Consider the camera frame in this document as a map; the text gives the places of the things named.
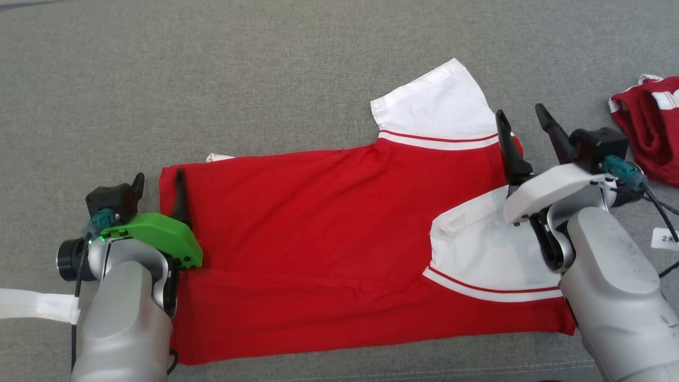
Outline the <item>red shorts white stripe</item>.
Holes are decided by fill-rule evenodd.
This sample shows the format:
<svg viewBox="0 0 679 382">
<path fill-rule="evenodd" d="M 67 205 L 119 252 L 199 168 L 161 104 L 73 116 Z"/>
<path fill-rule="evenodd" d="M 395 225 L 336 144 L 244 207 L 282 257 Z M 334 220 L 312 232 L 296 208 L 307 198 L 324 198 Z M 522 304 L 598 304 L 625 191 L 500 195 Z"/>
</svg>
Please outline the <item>red shorts white stripe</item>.
<svg viewBox="0 0 679 382">
<path fill-rule="evenodd" d="M 608 106 L 647 177 L 679 188 L 679 76 L 642 75 Z"/>
</svg>

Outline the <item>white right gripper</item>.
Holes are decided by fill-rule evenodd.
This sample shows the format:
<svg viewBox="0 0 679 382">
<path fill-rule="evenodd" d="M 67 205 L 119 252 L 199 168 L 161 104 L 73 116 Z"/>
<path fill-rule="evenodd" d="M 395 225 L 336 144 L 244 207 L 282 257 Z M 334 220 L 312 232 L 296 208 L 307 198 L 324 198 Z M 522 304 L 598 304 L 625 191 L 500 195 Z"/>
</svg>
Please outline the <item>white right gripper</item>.
<svg viewBox="0 0 679 382">
<path fill-rule="evenodd" d="M 576 164 L 576 148 L 569 135 L 546 107 L 537 103 L 536 116 L 542 130 L 548 134 L 561 165 L 531 179 L 533 167 L 524 159 L 512 135 L 502 109 L 495 112 L 504 174 L 510 187 L 519 187 L 507 197 L 504 218 L 509 223 L 521 222 L 547 208 L 553 208 L 554 218 L 565 219 L 587 206 L 608 211 L 617 198 L 614 180 L 609 174 L 590 174 Z"/>
</svg>

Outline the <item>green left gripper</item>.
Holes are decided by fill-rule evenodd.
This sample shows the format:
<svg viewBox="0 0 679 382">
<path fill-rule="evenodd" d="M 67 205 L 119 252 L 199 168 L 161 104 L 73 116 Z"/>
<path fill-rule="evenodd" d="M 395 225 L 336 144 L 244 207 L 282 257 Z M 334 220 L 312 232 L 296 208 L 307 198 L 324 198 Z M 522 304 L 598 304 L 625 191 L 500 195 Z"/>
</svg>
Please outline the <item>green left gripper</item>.
<svg viewBox="0 0 679 382">
<path fill-rule="evenodd" d="M 133 238 L 178 259 L 180 266 L 186 269 L 202 267 L 203 251 L 191 231 L 193 224 L 182 168 L 176 171 L 174 185 L 175 200 L 169 217 L 154 212 L 138 214 L 126 224 L 105 229 L 100 239 Z M 145 175 L 138 172 L 132 183 L 133 199 L 136 202 L 143 197 L 144 189 Z"/>
</svg>

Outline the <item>red shirt white sleeves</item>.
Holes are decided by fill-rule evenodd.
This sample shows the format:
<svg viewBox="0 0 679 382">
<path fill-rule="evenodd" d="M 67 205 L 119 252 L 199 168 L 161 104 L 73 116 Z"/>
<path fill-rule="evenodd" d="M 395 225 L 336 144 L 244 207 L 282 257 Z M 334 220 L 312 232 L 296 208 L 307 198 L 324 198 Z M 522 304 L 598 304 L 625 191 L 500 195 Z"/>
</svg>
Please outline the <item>red shirt white sleeves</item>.
<svg viewBox="0 0 679 382">
<path fill-rule="evenodd" d="M 366 146 L 165 167 L 184 175 L 202 266 L 182 273 L 172 346 L 194 366 L 576 322 L 507 196 L 495 117 L 451 59 L 371 101 Z"/>
</svg>

